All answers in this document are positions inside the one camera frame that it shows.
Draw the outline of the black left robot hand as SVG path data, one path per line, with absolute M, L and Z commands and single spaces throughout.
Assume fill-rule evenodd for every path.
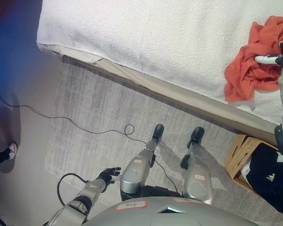
M 110 184 L 115 183 L 113 177 L 120 176 L 120 172 L 121 172 L 121 167 L 106 168 L 97 176 L 97 179 L 102 179 L 105 182 L 105 189 L 106 189 Z

